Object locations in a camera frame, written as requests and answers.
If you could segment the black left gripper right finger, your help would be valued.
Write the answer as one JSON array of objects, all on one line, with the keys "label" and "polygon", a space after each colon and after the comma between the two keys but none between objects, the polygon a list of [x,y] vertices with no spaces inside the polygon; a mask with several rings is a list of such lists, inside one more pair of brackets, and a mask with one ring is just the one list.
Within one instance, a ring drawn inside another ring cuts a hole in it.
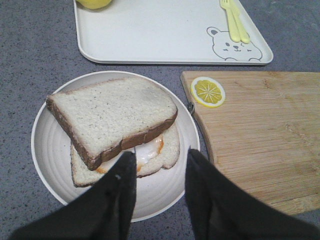
[{"label": "black left gripper right finger", "polygon": [[252,197],[189,149],[185,200],[197,240],[318,240],[320,230]]}]

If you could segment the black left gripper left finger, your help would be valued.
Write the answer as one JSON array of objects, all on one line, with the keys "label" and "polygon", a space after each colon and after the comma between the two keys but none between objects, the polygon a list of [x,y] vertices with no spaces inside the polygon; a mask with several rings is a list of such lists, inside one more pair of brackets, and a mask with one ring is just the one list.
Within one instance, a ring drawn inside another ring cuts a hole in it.
[{"label": "black left gripper left finger", "polygon": [[89,190],[15,230],[11,240],[126,240],[136,204],[136,156],[126,151]]}]

